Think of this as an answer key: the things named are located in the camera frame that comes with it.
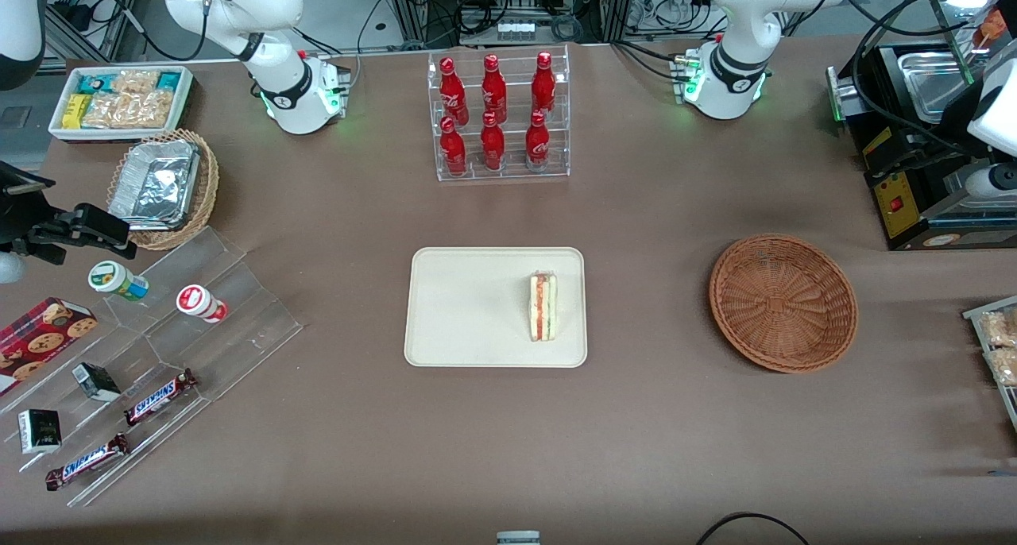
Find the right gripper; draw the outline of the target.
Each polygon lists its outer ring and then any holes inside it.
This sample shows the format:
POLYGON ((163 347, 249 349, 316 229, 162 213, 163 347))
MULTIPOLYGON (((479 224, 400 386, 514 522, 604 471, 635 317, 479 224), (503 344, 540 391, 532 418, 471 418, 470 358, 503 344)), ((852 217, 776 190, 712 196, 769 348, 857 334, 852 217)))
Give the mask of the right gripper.
POLYGON ((62 264, 73 226, 81 233, 77 247, 104 249, 132 260, 137 244, 130 242, 130 225, 95 205, 77 205, 63 211, 48 203, 44 190, 55 182, 2 162, 1 164, 1 251, 36 257, 50 264, 62 264))

